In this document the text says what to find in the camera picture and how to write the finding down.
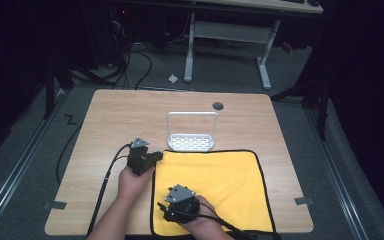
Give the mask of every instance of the gray carpet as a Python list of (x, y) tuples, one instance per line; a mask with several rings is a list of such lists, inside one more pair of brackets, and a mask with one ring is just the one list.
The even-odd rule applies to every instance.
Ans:
[[(261, 46), (245, 48), (198, 46), (195, 54), (194, 76), (191, 83), (184, 83), (183, 71), (185, 52), (182, 44), (171, 45), (165, 50), (149, 46), (142, 53), (152, 59), (152, 69), (141, 82), (141, 89), (164, 88), (211, 92), (264, 93), (274, 95), (293, 86), (311, 49), (286, 53), (274, 48), (269, 56), (267, 68), (272, 81), (272, 90), (262, 89), (255, 57)], [(135, 46), (136, 50), (145, 45)], [(150, 63), (137, 53), (131, 54), (127, 80), (132, 89), (137, 80), (148, 70)], [(168, 78), (171, 74), (179, 77), (176, 83)], [(123, 80), (117, 88), (123, 88)], [(17, 186), (13, 196), (0, 217), (0, 239), (84, 239), (83, 236), (47, 236), (44, 226), (49, 210), (42, 208), (47, 200), (53, 200), (58, 184), (56, 180), (57, 161), (70, 136), (83, 121), (93, 92), (102, 88), (86, 82), (76, 82), (76, 87), (67, 93), (68, 98), (61, 104), (47, 131), (33, 153), (32, 162)], [(298, 103), (299, 98), (286, 98), (274, 102), (275, 111), (284, 134), (295, 170), (304, 195), (311, 197), (309, 205), (314, 230), (307, 234), (281, 234), (283, 239), (354, 239), (346, 215), (332, 186), (323, 152), (317, 136), (312, 131), (305, 111)], [(11, 134), (0, 149), (0, 188), (11, 173), (31, 136), (42, 121), (45, 94), (42, 90), (30, 108), (14, 124)], [(384, 212), (358, 166), (332, 104), (329, 106), (327, 121), (327, 144), (337, 163), (341, 177), (349, 189), (369, 239), (384, 239)], [(59, 172), (62, 175), (75, 139), (70, 142), (62, 156)]]

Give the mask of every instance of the white table leg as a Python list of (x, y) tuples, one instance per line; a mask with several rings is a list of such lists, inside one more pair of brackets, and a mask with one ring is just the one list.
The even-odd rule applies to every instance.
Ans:
[(184, 77), (185, 82), (192, 81), (194, 34), (195, 34), (195, 13), (191, 13), (191, 24), (189, 29), (189, 48), (188, 48), (188, 55), (186, 56), (185, 77)]
[(264, 53), (262, 57), (257, 58), (257, 63), (258, 63), (258, 68), (260, 70), (260, 76), (261, 76), (261, 81), (263, 82), (263, 88), (265, 90), (270, 90), (271, 89), (271, 84), (270, 84), (270, 79), (267, 74), (267, 69), (266, 69), (266, 61), (270, 53), (270, 49), (273, 45), (274, 38), (276, 37), (277, 29), (279, 28), (280, 21), (276, 20), (273, 24), (273, 27), (271, 29), (271, 32), (269, 34), (269, 39), (267, 41), (266, 47), (264, 49)]

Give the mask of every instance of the metal frame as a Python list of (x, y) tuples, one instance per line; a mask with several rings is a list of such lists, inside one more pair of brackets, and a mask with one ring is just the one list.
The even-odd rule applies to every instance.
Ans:
[(185, 82), (192, 81), (193, 74), (193, 43), (195, 37), (213, 38), (231, 41), (242, 41), (265, 44), (262, 57), (257, 58), (261, 81), (265, 90), (271, 89), (270, 79), (267, 74), (266, 61), (276, 37), (280, 20), (275, 20), (273, 26), (252, 27), (245, 25), (224, 24), (215, 22), (195, 21), (195, 13), (191, 13), (189, 28), (189, 46), (185, 65)]
[(363, 223), (358, 215), (354, 201), (348, 193), (345, 183), (341, 178), (338, 168), (336, 167), (333, 156), (330, 153), (329, 146), (326, 140), (322, 139), (321, 136), (318, 134), (317, 120), (312, 110), (304, 109), (304, 113), (307, 117), (307, 121), (310, 123), (314, 136), (316, 137), (317, 142), (319, 143), (319, 147), (323, 152), (327, 174), (329, 175), (330, 180), (332, 181), (333, 189), (336, 192), (336, 196), (338, 197), (338, 201), (341, 204), (342, 211), (344, 212), (345, 218), (348, 221), (348, 225), (350, 226), (351, 232), (354, 235), (354, 239), (369, 239), (366, 230), (364, 229)]
[(33, 153), (35, 152), (37, 146), (39, 145), (41, 139), (43, 138), (46, 130), (48, 129), (52, 119), (55, 116), (55, 113), (62, 105), (62, 103), (67, 99), (69, 91), (60, 90), (57, 94), (57, 104), (56, 108), (50, 113), (49, 117), (44, 118), (34, 133), (33, 137), (30, 139), (30, 142), (26, 146), (23, 154), (19, 158), (17, 164), (13, 168), (11, 174), (8, 176), (5, 183), (0, 189), (0, 216), (5, 210), (6, 205), (14, 194), (15, 190), (18, 187), (18, 184), (21, 182), (25, 172), (27, 171), (30, 163), (32, 162)]

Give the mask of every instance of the cable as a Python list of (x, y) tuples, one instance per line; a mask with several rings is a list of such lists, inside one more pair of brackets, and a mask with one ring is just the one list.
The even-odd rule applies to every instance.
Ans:
[(110, 164), (110, 167), (108, 168), (107, 173), (105, 174), (105, 178), (104, 178), (104, 181), (103, 181), (102, 186), (101, 186), (101, 191), (99, 192), (98, 200), (97, 200), (97, 202), (96, 202), (95, 210), (94, 210), (94, 212), (93, 212), (92, 219), (90, 220), (89, 229), (87, 230), (87, 236), (89, 236), (89, 234), (90, 234), (90, 233), (92, 232), (92, 230), (93, 230), (93, 227), (95, 226), (96, 217), (98, 216), (99, 208), (101, 207), (102, 197), (104, 196), (105, 188), (107, 187), (108, 179), (110, 178), (110, 175), (111, 175), (111, 169), (112, 169), (114, 163), (115, 163), (118, 159), (121, 158), (121, 157), (118, 157), (118, 155), (120, 154), (120, 152), (123, 151), (126, 147), (129, 147), (129, 148), (130, 148), (130, 146), (131, 146), (131, 143), (126, 144), (126, 145), (122, 146), (122, 147), (117, 151), (117, 153), (116, 153), (115, 156), (114, 156), (114, 159), (112, 160), (112, 162), (111, 162), (111, 164)]
[(76, 133), (80, 130), (80, 128), (82, 127), (83, 123), (81, 123), (76, 131), (73, 132), (73, 134), (71, 134), (70, 138), (68, 139), (68, 141), (65, 143), (65, 146), (58, 158), (58, 162), (57, 162), (57, 167), (55, 169), (55, 176), (57, 178), (57, 183), (58, 183), (58, 186), (61, 185), (61, 179), (60, 179), (60, 176), (59, 176), (59, 167), (60, 167), (60, 164), (61, 164), (61, 159), (62, 159), (62, 156), (64, 155), (65, 151), (67, 150), (67, 147), (68, 145), (70, 144), (71, 140), (73, 140), (74, 136), (76, 135)]
[[(130, 56), (130, 50), (131, 50), (131, 48), (129, 49), (128, 60), (127, 60), (127, 66), (130, 66), (130, 59), (131, 59), (131, 56)], [(129, 89), (130, 89), (130, 84), (129, 84), (129, 80), (127, 80), (127, 69), (126, 69), (126, 71), (124, 72), (123, 89), (126, 89), (126, 85), (127, 85), (127, 89), (129, 90)]]
[(197, 43), (210, 43), (210, 44), (213, 44), (215, 45), (213, 49), (209, 50), (209, 51), (199, 51), (195, 46), (193, 48), (193, 50), (197, 53), (203, 53), (203, 54), (208, 54), (208, 53), (212, 53), (214, 52), (215, 50), (218, 49), (218, 47), (220, 46), (219, 44), (219, 41), (218, 40), (215, 40), (215, 39), (206, 39), (206, 40), (201, 40), (201, 41), (196, 41)]
[(146, 50), (148, 50), (148, 48), (149, 48), (149, 44), (148, 44), (147, 42), (136, 42), (136, 43), (133, 43), (133, 44), (132, 44), (132, 47), (133, 47), (133, 45), (142, 45), (142, 44), (145, 45), (145, 48), (140, 49), (140, 50), (135, 50), (135, 51), (133, 51), (133, 52), (145, 52)]
[(236, 228), (235, 226), (233, 226), (232, 224), (226, 222), (225, 220), (223, 220), (222, 218), (220, 218), (217, 214), (216, 216), (217, 217), (213, 217), (213, 216), (209, 216), (209, 215), (204, 215), (204, 214), (189, 214), (189, 213), (185, 213), (185, 212), (181, 212), (181, 211), (177, 211), (176, 212), (177, 214), (181, 214), (181, 215), (185, 215), (185, 216), (189, 216), (189, 217), (201, 217), (201, 218), (207, 218), (207, 219), (211, 219), (211, 220), (214, 220), (216, 221), (217, 223), (219, 223), (220, 225), (222, 226), (225, 226), (226, 228), (228, 228), (229, 230), (231, 230), (233, 233), (237, 234), (240, 236), (240, 239), (248, 239), (248, 240), (256, 240), (256, 238), (251, 235), (251, 234), (248, 234), (238, 228)]
[(167, 44), (166, 47), (170, 48), (170, 49), (173, 49), (173, 50), (183, 50), (183, 49), (186, 49), (188, 48), (188, 43), (182, 43), (182, 41), (185, 41), (187, 40), (188, 38), (184, 38), (184, 39), (180, 39), (179, 41), (177, 42), (172, 42), (170, 44)]
[(178, 42), (178, 41), (182, 41), (183, 39), (186, 39), (186, 38), (182, 38), (182, 37), (183, 37), (183, 35), (185, 34), (186, 29), (188, 28), (190, 17), (191, 17), (191, 14), (189, 13), (189, 14), (188, 14), (188, 17), (186, 18), (185, 27), (183, 28), (183, 31), (182, 31), (182, 33), (179, 35), (179, 37), (177, 37), (177, 38), (176, 38), (175, 40), (173, 40), (173, 41), (166, 42), (166, 44), (175, 43), (175, 42)]
[(149, 72), (151, 72), (151, 69), (152, 69), (152, 60), (151, 60), (150, 57), (148, 57), (147, 55), (145, 55), (145, 54), (143, 54), (143, 53), (141, 53), (141, 52), (133, 52), (133, 53), (140, 54), (140, 55), (146, 57), (146, 58), (149, 60), (149, 69), (148, 69), (148, 71), (145, 73), (145, 75), (144, 75), (141, 79), (139, 79), (138, 83), (136, 83), (135, 90), (138, 90), (139, 84), (142, 82), (142, 80), (143, 80), (146, 76), (148, 76)]
[(116, 77), (119, 74), (123, 74), (123, 72), (126, 70), (126, 63), (124, 60), (124, 52), (126, 50), (126, 47), (128, 46), (129, 36), (126, 34), (126, 30), (124, 29), (123, 25), (120, 24), (118, 21), (111, 20), (110, 23), (111, 23), (111, 26), (113, 29), (112, 36), (113, 36), (114, 41), (115, 41), (116, 53), (115, 53), (114, 62), (115, 62), (115, 64), (118, 64), (117, 69), (114, 72), (109, 73), (106, 76), (99, 77), (100, 81), (99, 81), (99, 79), (97, 79), (97, 77), (91, 77), (89, 74), (85, 75), (84, 72), (80, 72), (80, 73), (82, 75), (84, 75), (86, 78), (78, 76), (74, 72), (71, 72), (71, 75), (74, 79), (77, 79), (80, 81), (93, 80), (93, 81), (100, 83), (100, 84), (112, 85), (111, 82), (107, 82), (106, 80), (109, 80), (113, 77)]
[(252, 43), (252, 42), (246, 42), (241, 46), (235, 46), (232, 44), (227, 44), (226, 42), (229, 42), (229, 41), (220, 41), (219, 44), (223, 47), (234, 48), (234, 49), (243, 49), (246, 47), (250, 47), (249, 45), (255, 45), (256, 44), (256, 43)]
[(214, 215), (216, 215), (217, 217), (219, 217), (219, 215), (216, 213), (216, 211), (214, 211), (213, 209), (211, 209), (209, 206), (207, 206), (207, 205), (205, 205), (205, 204), (203, 204), (203, 203), (199, 203), (199, 204), (202, 205), (202, 206), (204, 206), (204, 207), (206, 207), (206, 208), (208, 208), (211, 212), (214, 213)]
[(127, 60), (127, 63), (126, 63), (126, 61), (124, 61), (125, 62), (125, 69), (124, 69), (124, 71), (118, 76), (118, 78), (117, 78), (117, 80), (114, 82), (114, 84), (113, 84), (113, 86), (112, 86), (112, 88), (111, 89), (115, 89), (116, 87), (117, 87), (117, 84), (118, 84), (118, 82), (120, 81), (120, 79), (123, 77), (123, 75), (124, 75), (124, 78), (125, 78), (125, 80), (124, 80), (124, 82), (123, 82), (123, 89), (124, 89), (124, 84), (125, 84), (125, 82), (126, 82), (126, 80), (127, 80), (127, 78), (126, 78), (126, 75), (127, 75), (127, 68), (129, 67), (129, 64), (130, 64), (130, 48), (129, 48), (129, 52), (128, 52), (128, 60)]

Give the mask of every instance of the small paper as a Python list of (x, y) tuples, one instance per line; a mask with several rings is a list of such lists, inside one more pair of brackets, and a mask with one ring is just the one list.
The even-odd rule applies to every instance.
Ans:
[(171, 74), (171, 76), (168, 78), (168, 80), (171, 82), (171, 83), (175, 83), (177, 81), (177, 78), (176, 76), (174, 76), (174, 74)]

